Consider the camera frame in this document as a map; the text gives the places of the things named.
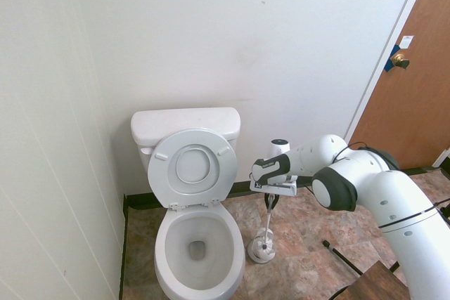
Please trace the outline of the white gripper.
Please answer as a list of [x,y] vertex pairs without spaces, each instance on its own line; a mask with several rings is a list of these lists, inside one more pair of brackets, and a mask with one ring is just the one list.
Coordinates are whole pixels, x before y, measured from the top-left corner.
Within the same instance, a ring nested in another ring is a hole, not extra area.
[[253,179],[250,180],[250,189],[253,192],[265,193],[264,201],[267,209],[271,207],[274,209],[278,202],[279,195],[296,195],[297,184],[296,182],[282,182],[271,185],[260,185]]

